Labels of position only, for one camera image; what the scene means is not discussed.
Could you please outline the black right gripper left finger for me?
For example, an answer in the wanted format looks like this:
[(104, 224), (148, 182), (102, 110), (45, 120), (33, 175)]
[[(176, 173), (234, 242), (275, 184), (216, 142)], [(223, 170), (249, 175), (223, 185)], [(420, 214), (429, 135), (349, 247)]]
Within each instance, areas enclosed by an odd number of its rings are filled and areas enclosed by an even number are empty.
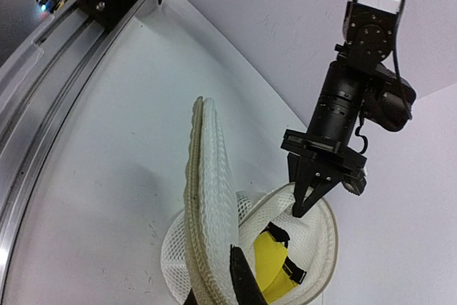
[(194, 296), (193, 290), (190, 290), (189, 295), (187, 296), (184, 305), (196, 305), (196, 297)]

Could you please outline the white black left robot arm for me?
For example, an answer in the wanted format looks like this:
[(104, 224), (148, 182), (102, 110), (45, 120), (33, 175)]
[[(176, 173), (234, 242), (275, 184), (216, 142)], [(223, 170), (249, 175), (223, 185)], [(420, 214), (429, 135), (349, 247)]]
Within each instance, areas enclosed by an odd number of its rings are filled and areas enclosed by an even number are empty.
[(360, 195), (366, 187), (366, 157), (349, 146), (366, 121), (390, 132), (411, 120), (413, 87), (398, 68), (397, 36), (406, 0), (348, 0), (344, 42), (335, 47), (321, 93), (305, 132), (287, 130), (288, 175), (294, 185), (292, 214), (304, 216), (338, 185)]

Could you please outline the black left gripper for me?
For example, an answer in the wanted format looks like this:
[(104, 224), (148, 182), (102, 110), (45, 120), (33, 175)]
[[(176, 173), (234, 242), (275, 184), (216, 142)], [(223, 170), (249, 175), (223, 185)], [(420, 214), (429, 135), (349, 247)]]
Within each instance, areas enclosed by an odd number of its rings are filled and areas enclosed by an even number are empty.
[(303, 217), (331, 191), (340, 176), (358, 176), (366, 157), (348, 146), (367, 80), (341, 61), (332, 61), (305, 133), (286, 130), (288, 179), (294, 183), (292, 215)]

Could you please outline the white mesh laundry bag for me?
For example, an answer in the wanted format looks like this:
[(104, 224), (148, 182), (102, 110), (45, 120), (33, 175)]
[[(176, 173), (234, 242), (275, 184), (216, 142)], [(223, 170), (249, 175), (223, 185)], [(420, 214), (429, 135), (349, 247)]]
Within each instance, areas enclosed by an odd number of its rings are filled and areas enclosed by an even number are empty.
[(307, 272), (301, 285), (272, 304), (312, 304), (322, 295), (338, 256), (330, 204), (320, 200), (296, 218), (291, 183), (269, 192), (236, 191), (213, 99), (194, 102), (185, 175), (184, 208), (161, 248), (161, 271), (179, 304), (190, 290), (196, 304), (238, 304), (230, 274), (231, 246), (242, 249), (256, 279), (253, 243), (269, 222), (287, 231), (288, 257)]

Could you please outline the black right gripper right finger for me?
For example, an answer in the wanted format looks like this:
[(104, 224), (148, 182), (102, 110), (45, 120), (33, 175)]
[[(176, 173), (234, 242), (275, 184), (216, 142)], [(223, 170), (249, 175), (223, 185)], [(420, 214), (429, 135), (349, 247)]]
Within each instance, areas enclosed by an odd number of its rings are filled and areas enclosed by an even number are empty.
[(243, 251), (238, 246), (230, 249), (230, 274), (239, 305), (266, 305)]

